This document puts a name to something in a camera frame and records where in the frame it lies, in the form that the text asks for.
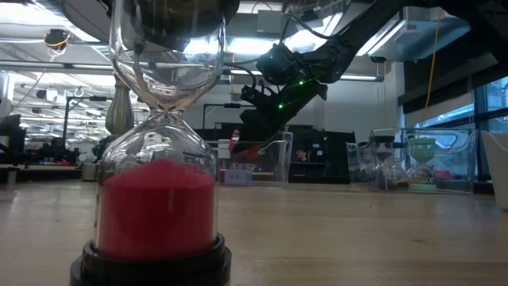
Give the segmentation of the long ceiling light fixture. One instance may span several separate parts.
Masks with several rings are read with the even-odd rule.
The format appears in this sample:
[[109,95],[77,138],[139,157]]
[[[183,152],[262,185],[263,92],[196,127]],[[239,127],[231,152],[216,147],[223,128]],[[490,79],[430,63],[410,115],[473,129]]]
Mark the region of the long ceiling light fixture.
[[[240,69],[225,69],[222,71],[222,75],[244,75],[249,76],[246,71]],[[343,74],[341,76],[342,81],[361,81],[361,82],[383,82],[384,77],[380,75],[355,75],[355,74]]]

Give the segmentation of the glass window wall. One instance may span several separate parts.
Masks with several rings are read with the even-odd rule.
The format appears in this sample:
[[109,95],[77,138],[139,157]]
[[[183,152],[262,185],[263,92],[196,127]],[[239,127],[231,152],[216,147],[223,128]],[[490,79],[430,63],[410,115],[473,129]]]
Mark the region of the glass window wall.
[[477,128],[508,133],[508,76],[405,114],[407,127]]

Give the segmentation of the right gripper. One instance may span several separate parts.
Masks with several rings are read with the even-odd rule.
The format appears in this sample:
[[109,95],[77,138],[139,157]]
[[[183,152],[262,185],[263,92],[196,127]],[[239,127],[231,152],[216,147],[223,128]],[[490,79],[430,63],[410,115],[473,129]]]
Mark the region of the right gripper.
[[262,96],[255,110],[241,113],[241,140],[264,141],[272,137],[315,97],[327,99],[328,86],[316,79],[289,82],[279,92]]

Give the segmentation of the hourglass with red sand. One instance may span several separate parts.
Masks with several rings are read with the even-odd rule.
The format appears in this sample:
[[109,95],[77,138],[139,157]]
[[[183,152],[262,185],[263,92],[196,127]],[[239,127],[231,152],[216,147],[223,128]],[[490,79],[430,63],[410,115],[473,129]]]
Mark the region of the hourglass with red sand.
[[102,155],[94,237],[71,264],[70,286],[230,286],[217,158],[183,112],[221,78],[239,4],[112,0],[111,64],[150,114]]

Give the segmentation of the clear plastic bin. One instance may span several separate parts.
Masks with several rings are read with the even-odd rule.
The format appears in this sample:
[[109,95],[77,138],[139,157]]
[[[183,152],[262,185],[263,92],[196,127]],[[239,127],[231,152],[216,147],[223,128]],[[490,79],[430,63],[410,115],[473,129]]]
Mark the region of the clear plastic bin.
[[[293,133],[278,132],[267,141],[240,141],[261,145],[260,156],[252,160],[219,159],[217,157],[218,182],[220,169],[245,169],[252,172],[249,185],[233,186],[275,186],[284,187],[288,184]],[[209,145],[217,155],[217,141],[209,141]]]
[[[375,135],[394,136],[392,145],[391,169],[394,165],[394,150],[406,151],[405,170],[406,183],[395,186],[394,183],[385,192],[409,192],[426,194],[471,194],[475,181],[476,151],[478,131],[475,129],[435,129],[435,128],[389,128],[371,131],[367,141],[348,143],[348,171],[350,182],[372,191],[379,190],[376,186],[375,157],[373,153],[373,137]],[[414,137],[435,138],[434,158],[429,162],[433,170],[449,170],[451,180],[435,180],[436,191],[411,191],[408,184],[408,171],[415,161],[410,156],[409,140]]]

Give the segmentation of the green-capped hourglass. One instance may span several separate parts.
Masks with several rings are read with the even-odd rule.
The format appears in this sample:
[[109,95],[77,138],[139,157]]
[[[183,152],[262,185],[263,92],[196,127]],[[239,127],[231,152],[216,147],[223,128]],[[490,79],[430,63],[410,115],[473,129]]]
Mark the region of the green-capped hourglass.
[[415,161],[408,171],[408,184],[411,191],[436,191],[433,169],[429,162],[434,158],[436,139],[430,137],[414,137],[409,140],[410,156]]

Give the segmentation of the row of black cabinets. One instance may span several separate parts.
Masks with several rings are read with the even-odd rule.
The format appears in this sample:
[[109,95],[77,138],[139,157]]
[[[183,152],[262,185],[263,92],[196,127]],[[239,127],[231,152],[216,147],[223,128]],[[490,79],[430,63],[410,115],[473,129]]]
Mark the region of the row of black cabinets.
[[[235,123],[218,123],[213,129],[197,129],[196,133],[209,143],[230,139]],[[315,129],[312,126],[286,126],[280,132],[293,133],[288,183],[349,184],[346,145],[355,141],[354,133]],[[298,160],[298,151],[308,152],[309,162]]]

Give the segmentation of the black background monitor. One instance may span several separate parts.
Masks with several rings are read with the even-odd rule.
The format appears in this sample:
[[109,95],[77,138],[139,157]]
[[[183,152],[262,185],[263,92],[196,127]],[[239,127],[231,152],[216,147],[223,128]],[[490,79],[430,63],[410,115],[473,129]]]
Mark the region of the black background monitor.
[[20,127],[21,115],[9,115],[0,119],[0,147],[13,153],[23,153],[26,130]]

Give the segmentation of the black background gantry frame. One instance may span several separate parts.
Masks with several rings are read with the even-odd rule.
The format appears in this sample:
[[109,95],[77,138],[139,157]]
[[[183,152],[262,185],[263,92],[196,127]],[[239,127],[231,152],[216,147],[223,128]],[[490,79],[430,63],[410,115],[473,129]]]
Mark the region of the black background gantry frame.
[[75,100],[75,99],[77,100],[76,104],[82,102],[83,100],[88,100],[91,102],[106,102],[106,101],[110,100],[106,96],[102,96],[102,95],[91,95],[91,96],[83,96],[83,97],[77,97],[77,96],[66,97],[65,113],[64,113],[64,118],[63,118],[63,141],[67,141],[67,127],[68,127],[68,122],[69,122],[69,114],[70,114],[70,111],[73,108],[75,108],[75,105],[73,105],[73,107],[71,107],[71,101]]
[[222,103],[222,104],[219,104],[219,103],[204,103],[203,107],[202,107],[202,128],[203,129],[206,128],[206,117],[209,116],[206,113],[206,109],[208,107],[210,107],[210,106],[212,106],[212,107],[223,107],[225,109],[254,108],[254,106],[252,106],[252,105],[245,105],[245,104],[234,103],[234,102]]

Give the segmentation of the cluttered background workbench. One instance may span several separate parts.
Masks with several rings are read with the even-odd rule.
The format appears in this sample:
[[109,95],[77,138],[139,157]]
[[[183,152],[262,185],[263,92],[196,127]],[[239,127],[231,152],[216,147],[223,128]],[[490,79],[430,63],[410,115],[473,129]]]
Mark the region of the cluttered background workbench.
[[0,184],[80,178],[82,170],[76,164],[79,152],[67,150],[63,156],[50,157],[50,143],[23,153],[0,147]]

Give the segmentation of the black ceiling sensor dome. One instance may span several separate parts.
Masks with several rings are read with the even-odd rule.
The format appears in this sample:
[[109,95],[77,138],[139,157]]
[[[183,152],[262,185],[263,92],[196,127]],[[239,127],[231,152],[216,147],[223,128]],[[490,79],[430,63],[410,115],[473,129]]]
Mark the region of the black ceiling sensor dome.
[[67,47],[68,41],[71,39],[71,34],[63,29],[51,29],[49,33],[43,37],[44,44],[54,50],[63,51]]

